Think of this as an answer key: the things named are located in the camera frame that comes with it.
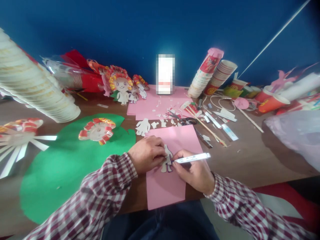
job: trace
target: left hand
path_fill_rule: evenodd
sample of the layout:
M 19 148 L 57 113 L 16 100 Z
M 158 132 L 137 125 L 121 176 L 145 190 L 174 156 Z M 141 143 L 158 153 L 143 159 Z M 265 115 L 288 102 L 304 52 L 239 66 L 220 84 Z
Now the left hand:
M 137 174 L 146 173 L 166 160 L 167 153 L 161 138 L 150 136 L 141 139 L 127 152 Z

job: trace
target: table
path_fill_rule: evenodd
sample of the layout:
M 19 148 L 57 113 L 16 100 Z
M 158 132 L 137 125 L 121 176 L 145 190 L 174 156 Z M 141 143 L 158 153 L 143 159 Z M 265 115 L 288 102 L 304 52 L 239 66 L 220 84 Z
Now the table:
M 127 107 L 120 106 L 120 103 L 106 98 L 102 93 L 83 93 L 83 96 L 88 98 L 89 101 L 86 102 L 82 98 L 75 96 L 75 103 L 81 109 L 79 118 L 97 113 L 113 113 L 125 117 L 121 125 L 124 129 L 135 129 L 137 121 L 135 121 L 135 116 L 126 115 Z M 97 106 L 98 103 L 108 105 L 109 108 L 99 107 Z M 226 104 L 224 105 L 226 108 L 231 109 L 231 105 L 228 102 L 224 104 Z M 44 124 L 39 128 L 39 135 L 55 135 L 63 127 L 70 124 L 57 124 L 37 110 L 28 109 L 23 104 L 14 101 L 0 103 L 0 113 L 0 125 L 27 117 L 43 119 Z M 265 133 L 261 134 L 239 110 L 235 110 L 233 113 L 238 121 L 235 123 L 230 122 L 228 126 L 239 137 L 237 141 L 231 142 L 223 131 L 215 130 L 211 124 L 207 124 L 211 130 L 229 145 L 227 148 L 215 142 L 214 138 L 202 125 L 195 126 L 201 133 L 211 138 L 212 149 L 208 149 L 202 140 L 200 140 L 200 144 L 203 151 L 209 152 L 212 156 L 208 160 L 212 171 L 241 181 L 251 188 L 320 174 L 302 156 L 285 147 L 268 127 L 262 125 Z M 259 116 L 255 112 L 249 112 L 248 115 L 261 126 L 262 121 L 266 117 L 272 116 L 272 113 Z M 171 126 L 170 121 L 167 122 L 167 127 L 169 126 Z M 29 144 L 26 157 L 14 166 L 9 177 L 0 180 L 0 237 L 26 233 L 37 226 L 20 209 L 19 189 L 24 173 L 38 153 L 39 149 Z M 3 169 L 4 163 L 0 163 L 0 170 Z M 187 184 L 186 200 L 200 199 L 202 197 L 201 193 Z M 147 209 L 145 175 L 141 175 L 133 181 L 120 213 L 143 209 Z

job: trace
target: scissors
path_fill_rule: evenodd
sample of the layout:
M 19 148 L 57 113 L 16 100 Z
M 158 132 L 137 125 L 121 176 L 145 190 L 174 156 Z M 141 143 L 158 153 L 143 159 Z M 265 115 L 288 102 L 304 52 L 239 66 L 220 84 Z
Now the scissors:
M 182 126 L 191 125 L 191 124 L 192 125 L 196 125 L 197 124 L 197 120 L 195 120 L 194 118 L 187 117 L 187 118 L 181 119 L 181 118 L 179 118 L 179 116 L 177 114 L 174 114 L 173 112 L 171 112 L 171 113 L 172 114 L 168 114 L 167 113 L 167 115 L 180 120 Z

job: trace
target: pink cardboard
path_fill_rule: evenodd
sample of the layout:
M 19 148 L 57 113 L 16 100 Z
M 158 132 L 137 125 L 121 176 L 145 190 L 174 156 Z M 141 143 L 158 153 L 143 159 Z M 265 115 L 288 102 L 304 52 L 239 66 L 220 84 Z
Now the pink cardboard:
M 157 95 L 155 85 L 149 85 L 149 88 L 146 100 L 139 97 L 136 104 L 129 104 L 128 106 L 127 115 L 136 115 L 137 121 L 145 118 L 149 120 L 165 119 L 162 115 L 166 114 L 167 108 L 172 107 L 178 110 L 186 101 L 192 102 L 192 99 L 186 96 L 187 90 L 184 87 L 175 87 L 172 95 Z M 182 110 L 182 114 L 186 117 L 191 117 L 185 110 Z
M 152 135 L 161 137 L 173 155 L 181 149 L 188 149 L 194 153 L 203 153 L 193 125 L 152 129 L 146 133 L 146 137 Z M 149 210 L 186 199 L 186 183 L 179 177 L 173 167 L 171 169 L 173 171 L 170 173 L 162 173 L 161 167 L 156 167 L 147 172 Z

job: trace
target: red and white checkered shirt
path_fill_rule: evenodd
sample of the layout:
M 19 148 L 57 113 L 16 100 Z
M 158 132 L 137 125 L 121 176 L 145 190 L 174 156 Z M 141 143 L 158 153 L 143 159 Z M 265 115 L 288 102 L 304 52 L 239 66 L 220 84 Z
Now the red and white checkered shirt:
M 99 239 L 104 225 L 120 210 L 137 177 L 126 153 L 111 155 L 97 171 L 88 174 L 80 189 L 25 239 Z M 255 239 L 311 239 L 300 226 L 263 207 L 245 185 L 215 174 L 210 196 L 224 220 L 244 228 Z

